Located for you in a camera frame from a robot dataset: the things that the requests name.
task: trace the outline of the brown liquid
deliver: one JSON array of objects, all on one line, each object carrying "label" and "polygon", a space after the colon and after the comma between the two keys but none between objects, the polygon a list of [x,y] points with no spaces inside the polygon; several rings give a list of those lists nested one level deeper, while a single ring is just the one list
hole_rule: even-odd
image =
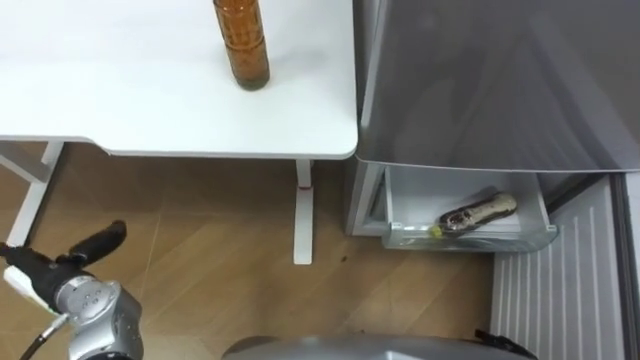
[{"label": "brown liquid", "polygon": [[231,70],[238,84],[257,90],[269,81],[269,59],[258,0],[214,0]]}]

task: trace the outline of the white table frame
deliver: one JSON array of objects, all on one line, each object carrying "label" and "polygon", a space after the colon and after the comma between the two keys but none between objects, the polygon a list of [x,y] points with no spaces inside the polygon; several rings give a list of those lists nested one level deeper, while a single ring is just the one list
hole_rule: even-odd
[{"label": "white table frame", "polygon": [[49,142],[41,159],[35,159],[13,142],[0,141],[0,164],[30,183],[13,223],[7,245],[24,246],[36,220],[51,176],[62,153],[63,142]]},{"label": "white table frame", "polygon": [[[0,164],[30,183],[7,239],[10,246],[25,246],[44,200],[64,142],[49,142],[41,159],[35,159],[18,144],[0,141]],[[296,193],[293,263],[310,265],[313,255],[312,160],[296,160]]]}]

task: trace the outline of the gray appliance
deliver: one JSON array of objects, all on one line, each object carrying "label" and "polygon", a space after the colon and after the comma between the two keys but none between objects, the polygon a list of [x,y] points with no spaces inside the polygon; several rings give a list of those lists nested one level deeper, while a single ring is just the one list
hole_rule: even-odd
[{"label": "gray appliance", "polygon": [[357,0],[362,161],[640,169],[640,2]]},{"label": "gray appliance", "polygon": [[[355,3],[347,233],[499,252],[493,333],[540,359],[639,359],[640,182],[603,173],[640,169],[640,1]],[[518,198],[511,222],[426,231],[491,186]]]}]

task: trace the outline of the white table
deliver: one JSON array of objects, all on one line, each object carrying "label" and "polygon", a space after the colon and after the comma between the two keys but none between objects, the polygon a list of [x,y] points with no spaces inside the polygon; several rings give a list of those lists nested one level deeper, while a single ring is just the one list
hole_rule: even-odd
[{"label": "white table", "polygon": [[0,0],[0,142],[32,183],[23,244],[67,141],[113,155],[295,159],[294,262],[311,263],[313,159],[357,143],[352,2],[261,0],[271,81],[234,82],[211,0]]}]

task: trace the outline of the freezer drawer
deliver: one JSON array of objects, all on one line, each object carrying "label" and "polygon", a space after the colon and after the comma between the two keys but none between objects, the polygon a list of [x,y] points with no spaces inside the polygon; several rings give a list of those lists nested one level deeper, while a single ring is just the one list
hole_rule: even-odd
[{"label": "freezer drawer", "polygon": [[[496,191],[516,198],[515,214],[475,231],[442,235],[438,218]],[[557,235],[549,224],[535,174],[388,166],[384,195],[388,229],[383,244],[395,249],[511,252],[534,251]]]}]

